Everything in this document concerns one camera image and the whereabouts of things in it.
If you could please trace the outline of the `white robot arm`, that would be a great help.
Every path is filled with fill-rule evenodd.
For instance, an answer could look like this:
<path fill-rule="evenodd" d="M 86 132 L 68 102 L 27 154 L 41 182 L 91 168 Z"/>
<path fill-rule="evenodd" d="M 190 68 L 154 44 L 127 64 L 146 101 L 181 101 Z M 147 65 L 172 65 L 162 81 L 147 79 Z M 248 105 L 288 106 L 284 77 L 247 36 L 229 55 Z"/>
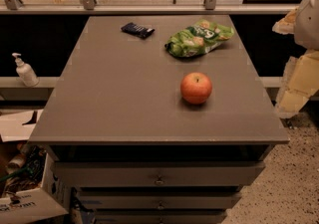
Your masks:
<path fill-rule="evenodd" d="M 319 0 L 302 0 L 272 31 L 292 34 L 294 42 L 306 49 L 300 58 L 289 58 L 276 97 L 277 115 L 292 118 L 319 91 Z"/>

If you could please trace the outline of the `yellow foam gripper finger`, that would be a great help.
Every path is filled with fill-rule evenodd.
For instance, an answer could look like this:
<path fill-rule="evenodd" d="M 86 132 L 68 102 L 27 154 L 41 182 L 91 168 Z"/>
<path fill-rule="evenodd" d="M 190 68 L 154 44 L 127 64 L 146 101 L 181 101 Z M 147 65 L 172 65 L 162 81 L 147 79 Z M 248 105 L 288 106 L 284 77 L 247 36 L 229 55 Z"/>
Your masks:
<path fill-rule="evenodd" d="M 294 8 L 288 12 L 284 18 L 280 19 L 273 25 L 272 31 L 282 35 L 293 34 L 295 31 L 294 27 L 297 11 L 298 8 Z"/>
<path fill-rule="evenodd" d="M 319 51 L 307 50 L 286 63 L 275 111 L 280 118 L 292 118 L 319 91 Z"/>

